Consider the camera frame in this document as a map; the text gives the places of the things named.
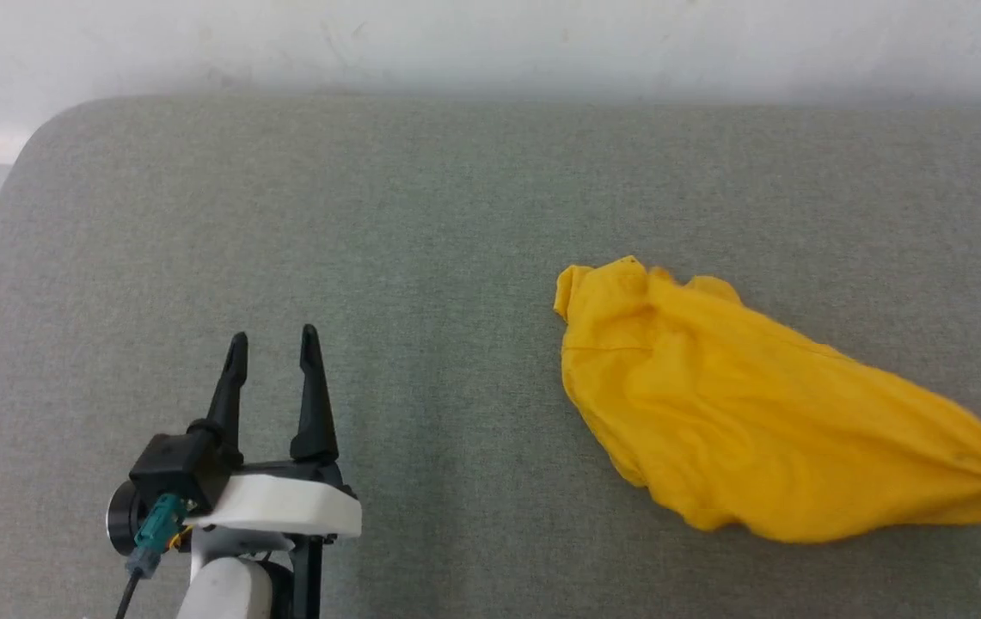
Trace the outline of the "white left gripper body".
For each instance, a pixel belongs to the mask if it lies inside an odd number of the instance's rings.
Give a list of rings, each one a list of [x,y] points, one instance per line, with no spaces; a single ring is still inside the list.
[[[336,473],[235,473],[210,510],[188,514],[195,529],[356,538],[363,533],[363,506]]]

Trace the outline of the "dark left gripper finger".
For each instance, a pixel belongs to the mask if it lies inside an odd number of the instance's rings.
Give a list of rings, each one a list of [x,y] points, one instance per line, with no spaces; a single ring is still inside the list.
[[[300,369],[303,373],[300,418],[290,445],[290,458],[297,462],[335,463],[340,457],[340,447],[320,337],[312,324],[303,326]]]
[[[193,420],[187,434],[210,436],[219,458],[231,470],[243,466],[245,458],[239,450],[240,392],[248,376],[248,336],[235,333],[225,358],[222,372],[210,408],[203,419]]]

